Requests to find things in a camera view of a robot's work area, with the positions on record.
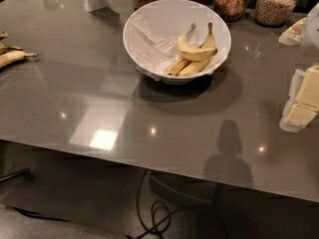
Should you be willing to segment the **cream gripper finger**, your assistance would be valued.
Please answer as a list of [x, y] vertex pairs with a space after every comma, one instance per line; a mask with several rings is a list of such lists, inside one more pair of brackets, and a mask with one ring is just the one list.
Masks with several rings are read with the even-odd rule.
[[289, 100], [282, 112], [279, 127], [288, 132], [298, 132], [311, 123], [318, 112], [313, 108]]

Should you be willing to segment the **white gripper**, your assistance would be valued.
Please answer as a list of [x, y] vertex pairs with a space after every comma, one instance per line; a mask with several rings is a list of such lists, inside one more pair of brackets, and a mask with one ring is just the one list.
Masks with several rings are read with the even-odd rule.
[[[304, 56], [319, 63], [319, 2], [308, 13], [302, 28], [301, 50]], [[319, 111], [319, 67], [297, 69], [289, 89], [289, 107], [303, 105]]]

